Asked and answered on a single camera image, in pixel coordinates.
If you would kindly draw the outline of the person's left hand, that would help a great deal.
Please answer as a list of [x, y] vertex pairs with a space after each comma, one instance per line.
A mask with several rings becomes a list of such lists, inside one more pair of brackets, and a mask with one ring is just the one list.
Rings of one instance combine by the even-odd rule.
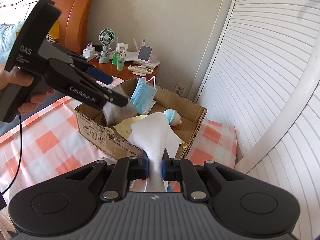
[[[14, 67], [10, 72], [4, 70], [5, 64], [1, 63], [1, 90], [5, 89], [9, 84], [16, 84], [23, 87], [28, 87], [33, 83], [33, 76], [19, 69], [18, 67]], [[34, 94], [29, 101], [21, 104], [18, 107], [18, 111], [20, 114], [28, 114], [35, 109], [37, 109], [38, 105], [43, 103], [47, 97], [47, 94], [54, 94], [55, 90], [49, 88], [45, 93], [42, 94]]]

